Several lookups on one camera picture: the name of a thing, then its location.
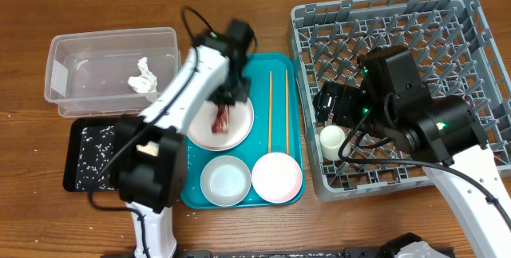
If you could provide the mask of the grey bowl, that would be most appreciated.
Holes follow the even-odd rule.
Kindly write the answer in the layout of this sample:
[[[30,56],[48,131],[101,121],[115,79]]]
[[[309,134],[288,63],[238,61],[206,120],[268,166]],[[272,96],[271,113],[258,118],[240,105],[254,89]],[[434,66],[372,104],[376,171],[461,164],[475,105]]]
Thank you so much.
[[[234,156],[219,156],[210,160],[200,176],[200,189],[215,206],[231,207],[248,195],[252,176],[247,165]]]

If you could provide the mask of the beige ceramic cup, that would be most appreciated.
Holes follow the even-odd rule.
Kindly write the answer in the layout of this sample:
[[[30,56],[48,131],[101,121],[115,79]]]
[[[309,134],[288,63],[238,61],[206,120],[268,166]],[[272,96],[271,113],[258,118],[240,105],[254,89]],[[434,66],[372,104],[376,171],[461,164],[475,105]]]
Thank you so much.
[[[319,134],[322,155],[329,161],[340,161],[339,149],[346,140],[347,135],[337,125],[324,127]]]

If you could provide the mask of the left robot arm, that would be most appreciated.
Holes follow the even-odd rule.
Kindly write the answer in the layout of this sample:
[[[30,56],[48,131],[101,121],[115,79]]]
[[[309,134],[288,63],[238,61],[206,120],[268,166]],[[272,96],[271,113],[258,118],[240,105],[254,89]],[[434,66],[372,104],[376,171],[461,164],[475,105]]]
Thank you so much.
[[[165,91],[139,116],[116,123],[109,182],[132,215],[136,257],[174,255],[170,216],[187,175],[185,134],[205,101],[230,106],[248,99],[251,81],[242,72],[255,39],[236,19],[224,33],[207,29],[192,37],[186,62]]]

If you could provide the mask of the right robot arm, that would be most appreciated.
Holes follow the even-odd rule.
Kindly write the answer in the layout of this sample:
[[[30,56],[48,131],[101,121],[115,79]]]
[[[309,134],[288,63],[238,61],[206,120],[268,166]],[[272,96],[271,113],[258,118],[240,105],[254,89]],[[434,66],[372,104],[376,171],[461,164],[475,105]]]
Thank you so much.
[[[453,211],[478,257],[510,255],[510,195],[488,137],[461,97],[434,98],[405,46],[358,58],[359,87],[325,82],[313,98],[315,117],[393,143],[410,159],[358,159],[359,165],[419,166]]]

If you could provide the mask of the rice and food scraps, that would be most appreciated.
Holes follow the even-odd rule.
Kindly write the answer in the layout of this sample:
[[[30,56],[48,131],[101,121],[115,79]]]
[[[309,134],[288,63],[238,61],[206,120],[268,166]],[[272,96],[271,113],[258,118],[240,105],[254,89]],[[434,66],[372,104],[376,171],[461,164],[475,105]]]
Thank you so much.
[[[114,191],[115,188],[109,183],[108,171],[98,177],[113,155],[114,126],[86,126],[80,134],[75,190],[88,192],[93,182],[97,181],[96,191]]]

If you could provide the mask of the red snack wrapper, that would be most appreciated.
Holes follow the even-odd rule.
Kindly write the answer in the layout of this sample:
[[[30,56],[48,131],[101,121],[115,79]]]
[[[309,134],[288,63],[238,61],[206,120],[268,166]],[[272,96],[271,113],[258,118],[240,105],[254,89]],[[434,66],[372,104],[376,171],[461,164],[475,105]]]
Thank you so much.
[[[228,105],[219,105],[216,119],[214,120],[211,131],[212,133],[228,133],[229,130],[230,109]]]

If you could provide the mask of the white tissue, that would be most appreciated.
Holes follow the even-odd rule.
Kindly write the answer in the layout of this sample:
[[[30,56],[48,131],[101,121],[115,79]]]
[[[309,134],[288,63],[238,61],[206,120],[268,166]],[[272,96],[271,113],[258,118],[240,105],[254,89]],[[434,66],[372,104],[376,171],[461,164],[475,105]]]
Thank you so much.
[[[154,102],[157,99],[157,77],[149,70],[148,58],[141,58],[137,67],[141,74],[129,77],[128,84],[136,93],[144,94],[148,101]]]

